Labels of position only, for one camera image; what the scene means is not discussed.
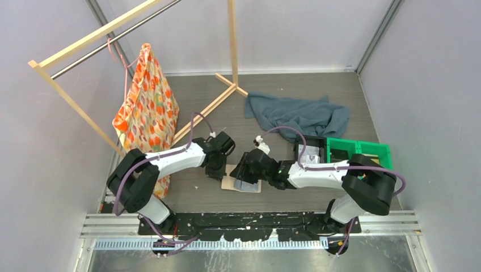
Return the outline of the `beige leather card holder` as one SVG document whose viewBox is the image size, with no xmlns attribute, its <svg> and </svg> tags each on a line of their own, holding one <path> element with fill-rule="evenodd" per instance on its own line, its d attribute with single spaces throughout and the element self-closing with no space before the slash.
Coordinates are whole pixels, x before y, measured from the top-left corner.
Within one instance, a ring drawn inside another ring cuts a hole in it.
<svg viewBox="0 0 481 272">
<path fill-rule="evenodd" d="M 239 192 L 239 191 L 234 189 L 234 182 L 236 181 L 236 179 L 229 176 L 230 172 L 234 168 L 235 168 L 235 165 L 232 165 L 232 164 L 226 165 L 226 175 L 224 176 L 224 178 L 221 181 L 221 189 L 223 189 L 223 190 L 233 190 L 233 191 Z M 241 192 L 241 193 L 260 193 L 260 192 Z"/>
</svg>

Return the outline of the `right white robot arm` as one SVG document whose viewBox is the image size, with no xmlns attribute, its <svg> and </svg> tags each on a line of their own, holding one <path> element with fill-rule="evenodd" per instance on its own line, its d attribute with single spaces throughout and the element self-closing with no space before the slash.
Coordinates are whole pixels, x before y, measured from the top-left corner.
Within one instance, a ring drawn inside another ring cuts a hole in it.
<svg viewBox="0 0 481 272">
<path fill-rule="evenodd" d="M 345 196 L 333 200 L 323 218 L 325 228 L 334 233 L 363 213 L 388 215 L 396 184 L 392 170 L 362 154 L 335 163 L 301 164 L 277 161 L 258 148 L 244 153 L 229 176 L 250 184 L 266 181 L 279 190 L 343 189 Z"/>
</svg>

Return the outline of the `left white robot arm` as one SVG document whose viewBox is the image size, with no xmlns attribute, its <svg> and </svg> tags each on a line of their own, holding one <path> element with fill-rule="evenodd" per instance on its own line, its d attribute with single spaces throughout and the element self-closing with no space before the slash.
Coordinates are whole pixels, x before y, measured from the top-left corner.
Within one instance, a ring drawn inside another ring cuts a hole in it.
<svg viewBox="0 0 481 272">
<path fill-rule="evenodd" d="M 130 150 L 107 179 L 108 189 L 115 195 L 113 212 L 138 213 L 152 222 L 161 235 L 173 230 L 171 209 L 154 194 L 157 181 L 188 168 L 201 167 L 214 180 L 226 174 L 226 159 L 235 149 L 234 140 L 224 132 L 207 139 L 192 139 L 189 143 L 167 151 L 143 153 Z"/>
</svg>

